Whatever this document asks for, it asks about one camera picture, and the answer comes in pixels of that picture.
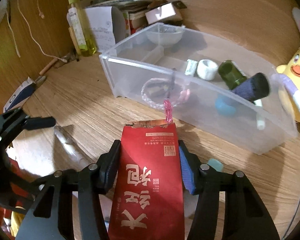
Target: plush toy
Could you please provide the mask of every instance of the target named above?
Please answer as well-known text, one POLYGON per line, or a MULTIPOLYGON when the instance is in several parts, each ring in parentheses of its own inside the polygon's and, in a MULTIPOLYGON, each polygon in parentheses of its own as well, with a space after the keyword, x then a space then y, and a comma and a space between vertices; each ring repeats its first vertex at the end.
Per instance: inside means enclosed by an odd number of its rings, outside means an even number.
MULTIPOLYGON (((294 8, 292 14, 300 31, 300 9, 294 8)), ((277 67, 277 72, 280 73, 279 76, 289 94, 289 98, 283 93, 279 94, 282 105, 285 109, 289 109, 288 100, 290 100, 293 108, 290 109, 294 113, 295 120, 300 123, 300 48, 287 65, 277 67)))

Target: red box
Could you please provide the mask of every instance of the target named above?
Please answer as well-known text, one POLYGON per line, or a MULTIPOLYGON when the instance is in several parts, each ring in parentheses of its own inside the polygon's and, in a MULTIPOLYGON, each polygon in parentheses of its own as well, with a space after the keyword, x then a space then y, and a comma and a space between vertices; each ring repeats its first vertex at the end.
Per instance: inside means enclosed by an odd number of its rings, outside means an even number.
POLYGON ((184 210, 174 123, 123 128, 110 240, 183 240, 184 210))

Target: transparent plastic bin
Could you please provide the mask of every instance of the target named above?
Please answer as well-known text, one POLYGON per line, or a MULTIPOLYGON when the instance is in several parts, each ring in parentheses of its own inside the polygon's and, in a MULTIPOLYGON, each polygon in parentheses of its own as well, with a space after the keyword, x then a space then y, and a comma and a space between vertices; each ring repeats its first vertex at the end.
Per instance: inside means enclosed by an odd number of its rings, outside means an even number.
POLYGON ((175 102, 173 117, 256 154, 297 136, 295 121, 279 100, 279 90, 285 93, 285 89, 274 78, 274 66, 231 41, 157 23, 119 42, 101 54, 100 60, 115 97, 127 97, 161 111, 166 94, 159 88, 165 89, 175 73, 170 98, 175 102), (230 59, 248 77, 262 72, 270 83, 270 95, 262 99, 263 107, 255 106, 230 92, 218 74, 211 82, 185 75, 188 59, 211 59, 217 64, 230 59), (220 97, 236 101, 234 115, 216 110, 220 97), (264 129, 257 127, 257 119, 265 121, 264 129))

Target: duck's eye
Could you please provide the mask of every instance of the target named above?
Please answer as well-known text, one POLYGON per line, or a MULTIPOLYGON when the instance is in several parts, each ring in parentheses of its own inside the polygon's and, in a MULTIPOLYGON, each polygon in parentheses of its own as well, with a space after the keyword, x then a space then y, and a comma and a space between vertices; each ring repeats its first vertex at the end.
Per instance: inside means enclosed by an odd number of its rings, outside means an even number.
POLYGON ((299 59, 300 59, 300 55, 297 54, 297 55, 294 57, 293 62, 294 62, 294 63, 297 63, 297 61, 298 61, 299 59))

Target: bolt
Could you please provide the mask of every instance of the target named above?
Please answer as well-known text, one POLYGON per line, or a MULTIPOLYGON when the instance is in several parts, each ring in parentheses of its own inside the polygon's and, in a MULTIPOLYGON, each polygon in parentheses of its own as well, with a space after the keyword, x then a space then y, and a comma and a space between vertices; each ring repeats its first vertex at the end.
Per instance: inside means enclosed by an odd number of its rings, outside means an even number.
POLYGON ((239 178, 243 178, 244 173, 243 173, 242 171, 236 171, 236 172, 235 172, 235 175, 236 175, 237 177, 239 177, 239 178))
POLYGON ((98 165, 96 165, 95 163, 89 165, 89 170, 91 171, 94 171, 96 168, 98 168, 98 165))
POLYGON ((207 171, 208 169, 210 169, 210 166, 208 165, 208 164, 201 164, 200 165, 200 168, 202 169, 202 170, 204 170, 204 171, 207 171))
POLYGON ((54 173, 53 173, 53 176, 55 176, 56 178, 57 177, 60 177, 62 175, 62 171, 55 171, 54 173))

